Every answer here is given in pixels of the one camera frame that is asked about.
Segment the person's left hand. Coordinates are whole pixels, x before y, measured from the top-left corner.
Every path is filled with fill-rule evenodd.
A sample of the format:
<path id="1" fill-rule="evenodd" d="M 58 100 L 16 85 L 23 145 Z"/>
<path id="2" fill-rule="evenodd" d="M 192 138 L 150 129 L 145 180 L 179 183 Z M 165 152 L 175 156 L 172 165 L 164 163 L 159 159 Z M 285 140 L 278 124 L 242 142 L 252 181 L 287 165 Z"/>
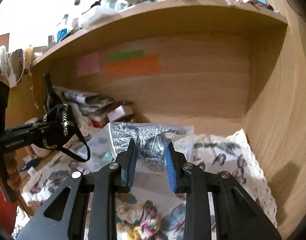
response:
<path id="1" fill-rule="evenodd" d="M 5 166 L 7 168 L 7 172 L 9 174 L 7 183 L 14 191 L 19 191 L 22 179 L 17 169 L 18 162 L 16 160 L 16 152 L 13 151 L 7 154 L 4 158 L 4 161 L 5 161 Z"/>

